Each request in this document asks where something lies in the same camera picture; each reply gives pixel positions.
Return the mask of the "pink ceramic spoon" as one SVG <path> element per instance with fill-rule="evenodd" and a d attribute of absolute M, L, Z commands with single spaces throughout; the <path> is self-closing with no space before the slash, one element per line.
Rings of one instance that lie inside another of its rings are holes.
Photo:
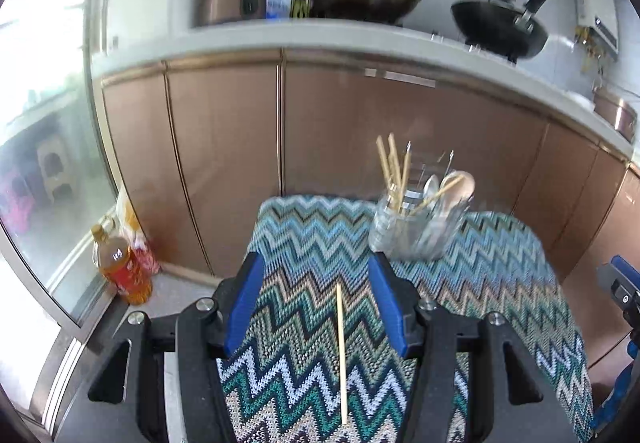
<path fill-rule="evenodd" d="M 468 202 L 475 191 L 475 179 L 469 172 L 454 170 L 444 177 L 440 185 L 446 190 L 439 200 L 439 212 L 447 217 L 454 207 Z"/>

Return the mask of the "bamboo chopstick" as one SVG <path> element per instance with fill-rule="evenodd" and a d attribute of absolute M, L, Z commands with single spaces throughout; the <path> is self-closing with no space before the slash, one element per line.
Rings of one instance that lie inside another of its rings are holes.
<path fill-rule="evenodd" d="M 340 376 L 340 403 L 341 424 L 348 424 L 348 398 L 347 398 L 347 371 L 346 371 L 346 345 L 344 332 L 344 304 L 340 282 L 336 283 L 336 325 L 338 343 L 338 375 Z"/>
<path fill-rule="evenodd" d="M 393 132 L 388 133 L 388 147 L 390 148 L 390 169 L 392 169 L 392 177 L 394 182 L 395 189 L 395 210 L 397 212 L 400 211 L 402 204 L 402 195 L 404 195 L 404 191 L 402 190 L 402 174 L 400 171 L 400 163 L 397 151 L 396 140 Z"/>
<path fill-rule="evenodd" d="M 411 151 L 409 145 L 407 145 L 407 149 L 404 156 L 404 164 L 402 165 L 402 174 L 400 180 L 400 198 L 399 198 L 399 207 L 398 211 L 402 214 L 404 213 L 404 203 L 405 203 L 405 195 L 407 191 L 408 179 L 411 168 Z"/>
<path fill-rule="evenodd" d="M 380 165 L 382 169 L 383 179 L 386 185 L 386 191 L 388 199 L 390 200 L 390 206 L 394 210 L 398 210 L 400 205 L 399 188 L 395 172 L 390 161 L 390 155 L 386 154 L 386 148 L 381 136 L 378 136 L 375 140 L 376 149 L 378 150 L 378 159 L 380 159 Z"/>
<path fill-rule="evenodd" d="M 430 203 L 433 203 L 434 200 L 438 200 L 440 196 L 444 195 L 449 190 L 453 189 L 463 179 L 464 179 L 464 175 L 463 174 L 458 174 L 453 179 L 449 179 L 448 182 L 444 186 L 442 186 L 435 194 L 431 195 L 430 197 L 425 198 L 425 200 L 423 200 L 423 202 L 420 203 L 420 205 L 418 207 L 412 209 L 409 212 L 409 215 L 412 216 L 412 215 L 417 214 L 419 211 L 421 211 L 422 209 L 427 207 Z"/>

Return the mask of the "white ceramic spoon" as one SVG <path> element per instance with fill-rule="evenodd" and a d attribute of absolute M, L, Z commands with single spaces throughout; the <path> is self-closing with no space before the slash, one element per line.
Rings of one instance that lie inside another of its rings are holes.
<path fill-rule="evenodd" d="M 438 197 L 434 195 L 439 191 L 439 186 L 440 180 L 437 174 L 431 174 L 424 184 L 423 201 L 428 214 L 431 214 L 437 205 Z"/>

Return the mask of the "zigzag knitted table cloth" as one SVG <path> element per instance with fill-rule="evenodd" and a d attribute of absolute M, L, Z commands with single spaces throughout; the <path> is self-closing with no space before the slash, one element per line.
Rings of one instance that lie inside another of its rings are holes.
<path fill-rule="evenodd" d="M 468 212 L 434 261 L 370 245 L 375 206 L 271 197 L 248 248 L 265 261 L 240 348 L 218 364 L 240 442 L 396 442 L 424 356 L 447 362 L 446 442 L 469 436 L 464 333 L 498 313 L 549 382 L 578 442 L 592 434 L 582 334 L 539 238 L 501 212 Z"/>

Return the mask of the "orange drink bottle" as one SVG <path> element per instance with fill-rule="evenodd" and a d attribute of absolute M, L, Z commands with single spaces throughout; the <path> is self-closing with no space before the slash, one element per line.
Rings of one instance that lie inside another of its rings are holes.
<path fill-rule="evenodd" d="M 108 234 L 101 224 L 95 224 L 91 234 L 92 261 L 99 272 L 129 304 L 140 305 L 148 301 L 152 295 L 152 281 L 128 241 L 119 235 Z"/>

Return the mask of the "white plastic bag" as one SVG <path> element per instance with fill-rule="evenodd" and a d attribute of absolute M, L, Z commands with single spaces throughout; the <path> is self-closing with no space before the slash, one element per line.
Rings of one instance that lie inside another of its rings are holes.
<path fill-rule="evenodd" d="M 115 206 L 119 234 L 128 241 L 129 246 L 139 260 L 142 270 L 149 275 L 160 272 L 160 263 L 155 258 L 148 240 L 142 231 L 138 217 L 132 208 L 126 189 L 121 186 Z"/>

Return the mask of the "copper pot on counter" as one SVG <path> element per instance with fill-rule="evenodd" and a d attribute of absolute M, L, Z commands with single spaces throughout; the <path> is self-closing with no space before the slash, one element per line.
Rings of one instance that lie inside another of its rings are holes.
<path fill-rule="evenodd" d="M 594 111 L 629 143 L 634 143 L 638 124 L 638 115 L 634 107 L 618 94 L 602 86 L 594 88 L 592 95 Z"/>

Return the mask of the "white plastic stool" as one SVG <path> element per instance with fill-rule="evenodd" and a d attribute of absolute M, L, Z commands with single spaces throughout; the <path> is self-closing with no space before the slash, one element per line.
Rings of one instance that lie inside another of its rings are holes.
<path fill-rule="evenodd" d="M 70 155 L 59 134 L 52 134 L 40 141 L 36 154 L 43 186 L 51 203 L 55 201 L 55 192 L 63 186 L 67 186 L 70 192 L 75 191 L 76 178 Z"/>

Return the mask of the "black wok with lid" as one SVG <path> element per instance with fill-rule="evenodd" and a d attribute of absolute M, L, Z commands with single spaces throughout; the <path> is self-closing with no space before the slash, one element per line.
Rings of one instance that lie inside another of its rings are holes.
<path fill-rule="evenodd" d="M 548 32 L 536 19 L 547 1 L 527 0 L 517 8 L 490 0 L 461 0 L 451 6 L 451 13 L 468 46 L 516 64 L 536 56 L 548 41 Z"/>

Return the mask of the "white water heater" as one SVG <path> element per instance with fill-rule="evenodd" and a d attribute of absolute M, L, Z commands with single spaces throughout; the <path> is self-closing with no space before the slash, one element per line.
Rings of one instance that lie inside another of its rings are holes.
<path fill-rule="evenodd" d="M 618 19 L 615 0 L 575 0 L 576 35 L 584 45 L 596 48 L 617 59 Z"/>

